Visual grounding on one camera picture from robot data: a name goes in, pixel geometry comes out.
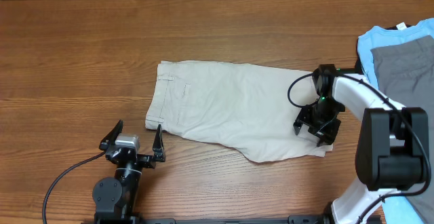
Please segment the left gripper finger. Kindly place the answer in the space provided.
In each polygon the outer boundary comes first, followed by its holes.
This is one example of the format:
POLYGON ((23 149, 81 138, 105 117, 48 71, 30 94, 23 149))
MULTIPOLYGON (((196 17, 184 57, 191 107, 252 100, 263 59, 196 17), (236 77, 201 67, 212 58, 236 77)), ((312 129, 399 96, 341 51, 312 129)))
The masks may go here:
POLYGON ((119 120, 115 127, 100 141, 99 150, 107 150, 111 145, 115 144, 116 138, 123 130, 123 120, 119 120))
POLYGON ((162 126, 159 124, 157 126, 157 132, 155 135, 155 140, 153 143, 153 153, 154 153, 154 161, 155 162, 164 162, 166 159, 165 156, 165 149, 163 145, 163 139, 162 139, 162 126))

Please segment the beige shorts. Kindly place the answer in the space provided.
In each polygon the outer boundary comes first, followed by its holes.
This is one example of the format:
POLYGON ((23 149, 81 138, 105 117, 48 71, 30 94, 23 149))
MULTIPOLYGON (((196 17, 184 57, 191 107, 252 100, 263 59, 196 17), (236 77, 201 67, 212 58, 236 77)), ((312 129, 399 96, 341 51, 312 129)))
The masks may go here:
POLYGON ((300 106, 317 98, 306 71, 208 61, 163 61, 145 126, 192 141, 218 143, 253 162, 312 155, 331 145, 305 128, 295 134, 300 106))

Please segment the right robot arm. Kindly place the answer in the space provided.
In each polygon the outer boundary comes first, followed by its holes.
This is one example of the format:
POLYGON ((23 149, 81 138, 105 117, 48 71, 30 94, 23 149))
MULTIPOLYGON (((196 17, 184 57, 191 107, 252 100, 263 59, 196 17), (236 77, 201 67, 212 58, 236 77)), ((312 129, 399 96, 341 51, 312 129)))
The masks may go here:
POLYGON ((428 115, 406 107, 371 86, 353 69, 321 64, 307 75, 318 99, 299 107, 293 127, 303 126, 318 145, 331 145, 338 134, 338 114, 349 109, 361 122, 355 154, 356 179, 323 214, 292 215, 289 223, 380 223, 374 212, 387 198, 411 196, 409 190, 431 182, 428 115))

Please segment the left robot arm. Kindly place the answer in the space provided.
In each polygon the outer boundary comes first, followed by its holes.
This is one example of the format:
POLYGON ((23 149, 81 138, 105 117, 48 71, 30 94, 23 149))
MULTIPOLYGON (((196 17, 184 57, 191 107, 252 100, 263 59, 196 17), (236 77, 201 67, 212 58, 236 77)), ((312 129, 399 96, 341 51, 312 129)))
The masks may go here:
POLYGON ((134 212, 142 170, 154 169, 158 162, 165 161, 161 125, 157 126, 152 155, 140 154, 139 137, 124 134, 122 129, 120 120, 99 145, 116 169, 113 177, 103 178, 93 188, 95 223, 144 223, 141 214, 134 212))

